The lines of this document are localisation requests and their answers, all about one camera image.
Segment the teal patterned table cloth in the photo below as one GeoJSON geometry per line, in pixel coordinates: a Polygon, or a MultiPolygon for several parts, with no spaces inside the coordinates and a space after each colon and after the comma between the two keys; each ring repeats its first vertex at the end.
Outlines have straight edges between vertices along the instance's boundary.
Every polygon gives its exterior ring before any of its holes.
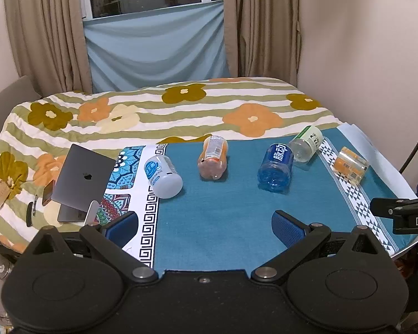
{"type": "Polygon", "coordinates": [[[98,219],[106,223],[134,211],[139,228],[125,250],[157,272],[252,271],[285,249],[272,231],[276,210],[306,224],[320,222],[335,232],[366,225],[392,257],[417,244],[418,235],[394,234],[392,222],[369,209],[372,198],[414,197],[397,170],[371,146],[355,146],[340,129],[325,130],[323,135],[310,162],[293,168],[286,193],[258,186],[257,172],[273,144],[270,138],[231,141],[226,171],[216,181],[203,180],[198,172],[200,143],[123,148],[116,167],[132,167],[133,183],[126,189],[112,186],[105,193],[98,219]],[[344,146],[369,164],[359,185],[333,171],[344,146]],[[147,159],[157,154],[169,157],[183,179],[181,192],[168,200],[155,196],[144,171],[147,159]]]}

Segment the black pen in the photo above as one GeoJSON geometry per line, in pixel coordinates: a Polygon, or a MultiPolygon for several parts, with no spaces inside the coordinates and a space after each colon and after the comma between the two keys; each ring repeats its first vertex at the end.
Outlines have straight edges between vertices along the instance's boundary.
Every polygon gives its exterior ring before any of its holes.
{"type": "Polygon", "coordinates": [[[25,222],[26,222],[27,227],[32,227],[32,217],[35,215],[36,204],[37,204],[37,196],[35,195],[27,206],[26,217],[25,217],[25,222]]]}

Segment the blue cloth over window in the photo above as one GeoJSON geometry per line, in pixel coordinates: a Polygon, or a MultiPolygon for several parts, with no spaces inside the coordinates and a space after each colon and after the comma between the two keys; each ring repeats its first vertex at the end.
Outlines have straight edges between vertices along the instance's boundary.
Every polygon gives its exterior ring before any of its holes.
{"type": "Polygon", "coordinates": [[[93,91],[130,91],[229,76],[223,2],[84,22],[93,91]]]}

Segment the orange label plastic cup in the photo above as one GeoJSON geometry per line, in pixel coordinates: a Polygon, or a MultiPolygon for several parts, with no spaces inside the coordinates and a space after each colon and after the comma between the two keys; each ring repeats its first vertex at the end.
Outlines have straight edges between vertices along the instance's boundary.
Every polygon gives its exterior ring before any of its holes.
{"type": "Polygon", "coordinates": [[[221,136],[208,136],[203,142],[203,149],[197,165],[204,180],[219,180],[227,167],[228,142],[221,136]]]}

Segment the blue transparent plastic cup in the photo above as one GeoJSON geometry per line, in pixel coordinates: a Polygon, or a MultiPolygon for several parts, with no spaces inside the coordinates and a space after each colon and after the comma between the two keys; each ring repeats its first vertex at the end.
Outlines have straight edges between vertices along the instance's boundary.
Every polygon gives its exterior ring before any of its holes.
{"type": "Polygon", "coordinates": [[[257,172],[258,186],[271,192],[287,192],[291,184],[293,162],[294,154],[288,145],[270,145],[257,172]]]}

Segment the white blue-label cup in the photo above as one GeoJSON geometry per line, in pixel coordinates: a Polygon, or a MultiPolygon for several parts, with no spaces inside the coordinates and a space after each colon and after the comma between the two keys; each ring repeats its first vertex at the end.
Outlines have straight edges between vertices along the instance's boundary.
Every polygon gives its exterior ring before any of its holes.
{"type": "Polygon", "coordinates": [[[160,199],[173,198],[181,192],[183,179],[166,155],[158,154],[148,159],[144,171],[153,193],[160,199]]]}

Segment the grey laptop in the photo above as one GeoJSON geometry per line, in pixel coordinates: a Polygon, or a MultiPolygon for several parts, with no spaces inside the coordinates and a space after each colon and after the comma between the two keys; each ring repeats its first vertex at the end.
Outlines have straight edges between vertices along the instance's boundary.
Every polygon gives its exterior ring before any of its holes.
{"type": "Polygon", "coordinates": [[[115,159],[72,144],[53,188],[58,222],[83,222],[90,204],[101,203],[114,167],[115,159]]]}

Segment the smartphone on bed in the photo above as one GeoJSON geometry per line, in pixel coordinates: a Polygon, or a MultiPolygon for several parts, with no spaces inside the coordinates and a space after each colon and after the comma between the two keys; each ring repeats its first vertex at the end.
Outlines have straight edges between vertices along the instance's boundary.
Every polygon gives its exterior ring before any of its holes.
{"type": "Polygon", "coordinates": [[[42,205],[46,206],[51,201],[55,180],[51,180],[43,190],[42,205]]]}

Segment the floral striped bed quilt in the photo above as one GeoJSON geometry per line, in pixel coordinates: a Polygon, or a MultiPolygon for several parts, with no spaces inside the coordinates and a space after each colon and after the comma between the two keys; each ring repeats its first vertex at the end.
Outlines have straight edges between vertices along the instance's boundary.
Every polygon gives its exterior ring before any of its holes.
{"type": "Polygon", "coordinates": [[[0,208],[0,242],[25,250],[55,225],[59,207],[40,201],[72,144],[115,158],[127,146],[200,142],[211,135],[245,140],[291,136],[339,120],[318,100],[277,78],[215,78],[135,91],[53,94],[10,108],[0,131],[0,180],[10,193],[0,208]]]}

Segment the left beige curtain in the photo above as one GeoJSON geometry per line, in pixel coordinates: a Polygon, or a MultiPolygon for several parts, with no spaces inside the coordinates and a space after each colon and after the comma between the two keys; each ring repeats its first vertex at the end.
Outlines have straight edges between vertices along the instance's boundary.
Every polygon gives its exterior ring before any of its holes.
{"type": "Polygon", "coordinates": [[[80,0],[4,0],[14,62],[43,97],[91,93],[80,0]]]}

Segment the green white label cup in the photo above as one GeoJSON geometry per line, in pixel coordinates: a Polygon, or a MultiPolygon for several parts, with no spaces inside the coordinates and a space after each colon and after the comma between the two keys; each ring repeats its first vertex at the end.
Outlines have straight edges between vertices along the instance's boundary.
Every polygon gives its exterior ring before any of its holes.
{"type": "Polygon", "coordinates": [[[307,163],[318,151],[323,140],[324,137],[320,129],[309,125],[302,129],[288,145],[293,152],[295,161],[307,163]]]}

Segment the grey headboard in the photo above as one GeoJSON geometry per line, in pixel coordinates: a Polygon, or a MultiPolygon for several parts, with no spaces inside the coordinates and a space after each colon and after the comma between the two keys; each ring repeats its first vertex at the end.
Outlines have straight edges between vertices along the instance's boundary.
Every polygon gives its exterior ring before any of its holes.
{"type": "Polygon", "coordinates": [[[23,76],[0,92],[0,132],[4,122],[17,105],[40,100],[41,95],[33,88],[28,76],[23,76]]]}

